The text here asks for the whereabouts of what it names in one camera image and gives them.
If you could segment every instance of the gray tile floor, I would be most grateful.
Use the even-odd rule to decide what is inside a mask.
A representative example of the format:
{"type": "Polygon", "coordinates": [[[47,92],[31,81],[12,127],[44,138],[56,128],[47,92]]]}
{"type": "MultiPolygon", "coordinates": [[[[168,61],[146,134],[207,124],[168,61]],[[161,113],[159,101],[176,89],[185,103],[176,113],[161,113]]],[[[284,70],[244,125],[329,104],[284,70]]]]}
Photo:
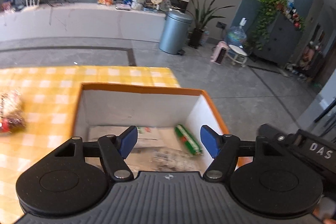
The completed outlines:
{"type": "Polygon", "coordinates": [[[170,55],[158,43],[106,38],[40,38],[0,42],[0,67],[120,65],[127,66],[132,49],[137,66],[168,67],[186,88],[204,89],[213,98],[232,134],[254,140],[257,128],[269,123],[288,133],[315,94],[296,77],[275,72],[210,62],[214,45],[185,47],[185,56],[170,55]]]}

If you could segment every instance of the power outlet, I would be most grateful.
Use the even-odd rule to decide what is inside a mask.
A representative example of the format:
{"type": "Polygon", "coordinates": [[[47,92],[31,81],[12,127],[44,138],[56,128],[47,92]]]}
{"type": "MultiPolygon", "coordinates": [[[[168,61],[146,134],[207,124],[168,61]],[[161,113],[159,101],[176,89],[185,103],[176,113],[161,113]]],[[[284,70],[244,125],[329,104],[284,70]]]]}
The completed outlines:
{"type": "Polygon", "coordinates": [[[216,24],[216,27],[225,30],[226,24],[218,21],[217,24],[216,24]]]}

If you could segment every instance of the gray ribbed surface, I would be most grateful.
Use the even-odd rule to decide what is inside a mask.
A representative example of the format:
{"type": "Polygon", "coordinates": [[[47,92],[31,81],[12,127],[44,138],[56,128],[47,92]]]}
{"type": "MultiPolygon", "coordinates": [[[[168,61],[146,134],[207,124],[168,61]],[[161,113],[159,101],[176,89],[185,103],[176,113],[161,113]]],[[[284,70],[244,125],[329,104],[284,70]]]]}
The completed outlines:
{"type": "Polygon", "coordinates": [[[141,172],[116,184],[97,207],[75,217],[43,219],[25,215],[19,224],[317,224],[313,216],[274,220],[240,208],[221,184],[203,181],[198,172],[141,172]]]}

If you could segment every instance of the tablecloth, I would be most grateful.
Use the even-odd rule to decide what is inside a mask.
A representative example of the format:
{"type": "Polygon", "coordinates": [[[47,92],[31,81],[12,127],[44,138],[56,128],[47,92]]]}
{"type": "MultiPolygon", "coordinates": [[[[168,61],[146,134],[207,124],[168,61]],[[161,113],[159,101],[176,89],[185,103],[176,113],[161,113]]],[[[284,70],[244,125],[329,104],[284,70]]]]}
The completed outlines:
{"type": "Polygon", "coordinates": [[[18,90],[26,129],[0,134],[0,223],[22,214],[15,183],[19,175],[71,136],[81,83],[179,87],[168,68],[37,67],[0,70],[0,91],[18,90]]]}

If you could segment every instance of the trash can lid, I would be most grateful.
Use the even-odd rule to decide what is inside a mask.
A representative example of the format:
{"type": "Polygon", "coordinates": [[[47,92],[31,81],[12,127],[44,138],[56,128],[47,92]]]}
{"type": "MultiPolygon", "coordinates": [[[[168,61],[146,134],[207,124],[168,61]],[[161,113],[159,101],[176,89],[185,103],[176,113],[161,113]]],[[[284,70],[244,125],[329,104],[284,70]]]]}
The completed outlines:
{"type": "Polygon", "coordinates": [[[193,18],[190,15],[181,13],[176,10],[170,11],[168,16],[178,21],[185,22],[185,23],[191,23],[193,21],[193,18]]]}

